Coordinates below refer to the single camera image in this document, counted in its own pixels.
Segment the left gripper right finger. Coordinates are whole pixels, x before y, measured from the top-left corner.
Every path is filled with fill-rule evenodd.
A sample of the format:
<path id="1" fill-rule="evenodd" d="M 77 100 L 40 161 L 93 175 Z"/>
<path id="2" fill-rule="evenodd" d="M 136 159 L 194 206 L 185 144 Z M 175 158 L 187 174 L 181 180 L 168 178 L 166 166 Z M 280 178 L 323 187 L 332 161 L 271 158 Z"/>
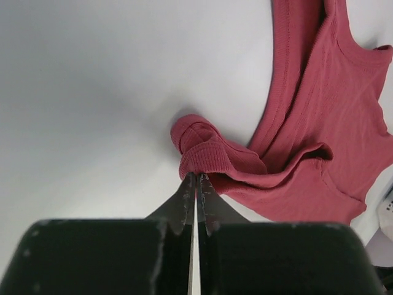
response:
<path id="1" fill-rule="evenodd" d="M 250 222 L 196 179 L 202 294 L 383 294 L 362 242 L 332 222 Z"/>

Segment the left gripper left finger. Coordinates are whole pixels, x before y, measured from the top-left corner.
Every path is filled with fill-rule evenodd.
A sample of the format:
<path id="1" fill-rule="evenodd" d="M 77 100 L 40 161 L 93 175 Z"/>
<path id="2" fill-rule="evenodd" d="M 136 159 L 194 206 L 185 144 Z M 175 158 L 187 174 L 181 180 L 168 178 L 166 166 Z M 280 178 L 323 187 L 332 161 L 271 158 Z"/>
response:
<path id="1" fill-rule="evenodd" d="M 144 219 L 43 219 L 22 236 L 2 294 L 190 294 L 196 177 Z"/>

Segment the red tank top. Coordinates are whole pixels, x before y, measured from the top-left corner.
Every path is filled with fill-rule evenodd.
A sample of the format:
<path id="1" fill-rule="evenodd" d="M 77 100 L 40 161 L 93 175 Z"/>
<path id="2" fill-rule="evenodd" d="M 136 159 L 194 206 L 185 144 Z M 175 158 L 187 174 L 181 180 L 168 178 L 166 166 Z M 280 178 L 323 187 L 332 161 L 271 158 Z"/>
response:
<path id="1" fill-rule="evenodd" d="M 271 221 L 350 224 L 392 164 L 378 102 L 392 47 L 360 47 L 344 1 L 274 1 L 273 40 L 270 93 L 248 147 L 181 117 L 171 129 L 179 174 L 206 173 L 219 194 Z"/>

